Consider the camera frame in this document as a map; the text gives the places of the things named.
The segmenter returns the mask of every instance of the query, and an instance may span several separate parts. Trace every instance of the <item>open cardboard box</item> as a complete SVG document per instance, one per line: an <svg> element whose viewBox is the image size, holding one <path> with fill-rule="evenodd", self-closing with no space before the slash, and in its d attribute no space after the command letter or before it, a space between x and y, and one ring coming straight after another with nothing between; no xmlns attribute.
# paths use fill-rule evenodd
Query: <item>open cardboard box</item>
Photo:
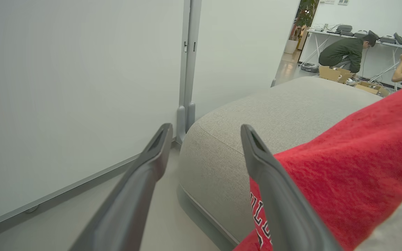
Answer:
<svg viewBox="0 0 402 251"><path fill-rule="evenodd" d="M373 83L368 83L368 82L359 82L355 85L355 88L364 90L366 92L373 93L375 95L380 95L381 97L386 97L390 94L390 92L385 89L384 87L378 85L378 84L373 84Z"/></svg>
<svg viewBox="0 0 402 251"><path fill-rule="evenodd" d="M328 66L319 66L319 77L341 84L345 84L352 75L351 71L342 68L331 69Z"/></svg>

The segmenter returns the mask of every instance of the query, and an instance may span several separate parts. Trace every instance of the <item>red cloth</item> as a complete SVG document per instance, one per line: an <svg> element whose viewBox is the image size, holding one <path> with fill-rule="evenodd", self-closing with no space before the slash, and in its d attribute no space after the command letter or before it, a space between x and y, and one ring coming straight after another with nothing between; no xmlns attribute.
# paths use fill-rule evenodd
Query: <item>red cloth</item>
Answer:
<svg viewBox="0 0 402 251"><path fill-rule="evenodd" d="M344 250L354 250L402 202L402 90L274 157ZM255 231L235 251L272 250L260 203L251 179Z"/></svg>

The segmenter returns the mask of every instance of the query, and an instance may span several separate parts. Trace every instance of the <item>gray floor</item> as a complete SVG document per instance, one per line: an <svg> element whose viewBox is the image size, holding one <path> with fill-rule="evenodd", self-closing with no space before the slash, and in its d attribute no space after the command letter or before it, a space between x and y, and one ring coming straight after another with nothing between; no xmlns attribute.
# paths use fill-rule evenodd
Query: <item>gray floor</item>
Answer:
<svg viewBox="0 0 402 251"><path fill-rule="evenodd" d="M299 55L300 51L283 55L276 84L301 76L315 75L300 70L297 66ZM183 199L177 194L178 158L179 151L173 148L166 173L156 185L153 194L141 250L231 250L233 246L225 243L214 227L203 222L202 216L190 209L190 203L181 202ZM0 224L0 251L67 250L120 179L123 171L116 170L96 178L43 203L31 214L20 214L3 222Z"/></svg>

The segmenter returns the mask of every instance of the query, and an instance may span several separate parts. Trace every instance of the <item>white plant pot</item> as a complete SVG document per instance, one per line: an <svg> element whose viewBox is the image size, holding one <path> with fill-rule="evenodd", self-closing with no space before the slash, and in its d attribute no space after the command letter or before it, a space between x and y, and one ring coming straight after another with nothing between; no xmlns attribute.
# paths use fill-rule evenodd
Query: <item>white plant pot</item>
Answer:
<svg viewBox="0 0 402 251"><path fill-rule="evenodd" d="M293 54L296 50L298 41L288 40L285 46L285 53Z"/></svg>

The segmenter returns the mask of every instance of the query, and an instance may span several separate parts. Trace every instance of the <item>potted plant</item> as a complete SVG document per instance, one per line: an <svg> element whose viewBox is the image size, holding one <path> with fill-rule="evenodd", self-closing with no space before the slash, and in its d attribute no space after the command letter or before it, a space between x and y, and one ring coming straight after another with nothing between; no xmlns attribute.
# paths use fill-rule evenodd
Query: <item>potted plant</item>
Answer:
<svg viewBox="0 0 402 251"><path fill-rule="evenodd" d="M289 39L286 43L285 53L292 54L297 49L301 28L305 25L310 27L313 22L319 0L301 0L297 9L296 19L292 25Z"/></svg>

